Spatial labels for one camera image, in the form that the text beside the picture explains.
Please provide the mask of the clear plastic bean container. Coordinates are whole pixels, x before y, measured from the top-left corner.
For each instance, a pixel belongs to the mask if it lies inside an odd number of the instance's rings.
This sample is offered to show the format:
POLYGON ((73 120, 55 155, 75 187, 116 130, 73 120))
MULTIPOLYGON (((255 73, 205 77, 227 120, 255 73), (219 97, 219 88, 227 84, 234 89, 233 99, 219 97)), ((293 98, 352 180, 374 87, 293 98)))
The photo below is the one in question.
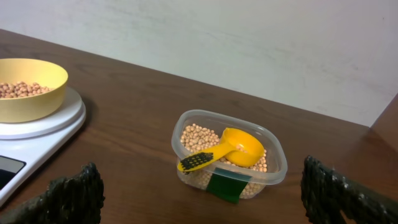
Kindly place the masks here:
POLYGON ((282 146, 269 130, 205 110, 181 115, 172 148, 182 182, 231 203, 281 183, 288 169, 282 146))

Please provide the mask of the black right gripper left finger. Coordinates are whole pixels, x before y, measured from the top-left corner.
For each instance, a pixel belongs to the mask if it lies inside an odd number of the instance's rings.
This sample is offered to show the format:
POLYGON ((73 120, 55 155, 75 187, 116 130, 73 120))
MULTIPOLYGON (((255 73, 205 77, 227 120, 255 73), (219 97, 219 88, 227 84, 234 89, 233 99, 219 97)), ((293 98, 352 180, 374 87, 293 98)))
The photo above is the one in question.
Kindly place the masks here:
POLYGON ((97 224, 104 182, 94 163, 73 177, 52 180, 47 190, 1 215, 2 224, 97 224))

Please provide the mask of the soybeans in container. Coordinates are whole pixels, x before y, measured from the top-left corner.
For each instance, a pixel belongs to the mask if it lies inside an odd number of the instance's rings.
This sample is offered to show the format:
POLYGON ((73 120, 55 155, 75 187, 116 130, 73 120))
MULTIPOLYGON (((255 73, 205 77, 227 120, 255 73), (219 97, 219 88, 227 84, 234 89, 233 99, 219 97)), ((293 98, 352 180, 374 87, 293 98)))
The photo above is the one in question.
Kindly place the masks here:
MULTIPOLYGON (((180 142, 177 144, 181 146, 177 152, 182 152, 182 158, 200 152, 209 147, 218 145, 221 140, 221 135, 217 135, 212 129, 201 127, 197 124, 188 125, 181 133, 180 142)), ((192 172, 181 172, 177 170, 178 177, 185 184, 191 185, 198 189, 206 190, 210 181, 212 173, 216 168, 226 169, 241 174, 250 175, 251 180, 244 188, 239 199, 249 199, 257 195, 265 185, 261 183, 262 178, 267 172, 266 164, 266 150, 264 148, 264 155, 261 159, 251 167, 241 167, 231 163, 227 158, 222 157, 216 162, 192 172)))

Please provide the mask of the yellow plastic bowl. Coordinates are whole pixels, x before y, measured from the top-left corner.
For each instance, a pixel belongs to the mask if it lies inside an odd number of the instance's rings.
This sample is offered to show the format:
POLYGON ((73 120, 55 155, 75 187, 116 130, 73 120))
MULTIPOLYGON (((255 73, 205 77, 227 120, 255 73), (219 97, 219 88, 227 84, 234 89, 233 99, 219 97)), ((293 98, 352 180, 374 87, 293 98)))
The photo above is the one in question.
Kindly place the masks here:
POLYGON ((23 123, 48 116, 64 101, 67 71, 52 62, 29 58, 1 60, 1 84, 34 83, 49 88, 38 95, 1 99, 1 122, 23 123))

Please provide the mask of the green tape label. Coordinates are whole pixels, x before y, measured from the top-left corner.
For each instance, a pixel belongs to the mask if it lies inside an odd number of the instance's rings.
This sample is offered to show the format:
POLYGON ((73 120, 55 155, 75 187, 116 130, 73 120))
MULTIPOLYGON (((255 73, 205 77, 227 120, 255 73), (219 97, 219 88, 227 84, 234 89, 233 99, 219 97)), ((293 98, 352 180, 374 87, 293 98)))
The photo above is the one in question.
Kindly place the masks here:
POLYGON ((216 168, 212 173, 206 191, 227 202, 237 204, 241 193, 250 180, 250 175, 216 168))

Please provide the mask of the white digital kitchen scale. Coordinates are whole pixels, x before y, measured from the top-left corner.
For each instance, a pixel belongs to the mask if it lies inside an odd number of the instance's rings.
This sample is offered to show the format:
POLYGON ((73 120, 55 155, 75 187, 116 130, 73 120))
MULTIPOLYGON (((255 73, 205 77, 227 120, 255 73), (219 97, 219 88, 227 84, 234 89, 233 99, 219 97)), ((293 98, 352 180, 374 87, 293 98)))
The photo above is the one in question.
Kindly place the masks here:
POLYGON ((54 113, 26 123, 1 124, 1 205, 83 125, 86 107, 68 87, 54 113))

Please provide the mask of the yellow plastic measuring scoop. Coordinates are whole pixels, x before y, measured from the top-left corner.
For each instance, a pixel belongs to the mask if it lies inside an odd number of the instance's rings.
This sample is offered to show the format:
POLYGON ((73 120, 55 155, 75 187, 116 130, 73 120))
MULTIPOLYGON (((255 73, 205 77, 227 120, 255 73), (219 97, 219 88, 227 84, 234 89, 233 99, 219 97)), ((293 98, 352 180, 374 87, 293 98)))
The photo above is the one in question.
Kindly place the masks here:
POLYGON ((225 128, 218 145, 193 153, 182 159, 177 169, 192 172, 222 157, 241 167, 251 167, 264 155, 264 146, 254 136, 236 128, 225 128))

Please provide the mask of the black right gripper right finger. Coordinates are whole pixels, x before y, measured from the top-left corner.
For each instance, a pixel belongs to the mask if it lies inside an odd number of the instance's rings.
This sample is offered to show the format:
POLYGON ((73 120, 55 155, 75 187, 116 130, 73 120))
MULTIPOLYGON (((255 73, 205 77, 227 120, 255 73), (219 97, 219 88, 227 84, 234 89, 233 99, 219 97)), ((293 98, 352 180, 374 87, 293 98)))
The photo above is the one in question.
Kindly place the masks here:
POLYGON ((304 160, 301 201, 311 223, 397 223, 397 202, 323 165, 304 160))

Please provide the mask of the soybeans in bowl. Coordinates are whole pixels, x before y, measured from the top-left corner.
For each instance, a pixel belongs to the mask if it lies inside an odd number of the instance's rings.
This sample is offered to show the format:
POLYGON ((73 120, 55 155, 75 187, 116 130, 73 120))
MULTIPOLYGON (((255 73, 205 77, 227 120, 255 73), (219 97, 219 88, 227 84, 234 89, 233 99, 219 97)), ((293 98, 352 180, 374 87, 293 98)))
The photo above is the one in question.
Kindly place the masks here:
POLYGON ((38 83, 1 83, 0 95, 1 98, 25 98, 28 96, 41 95, 52 91, 53 88, 42 86, 38 83))

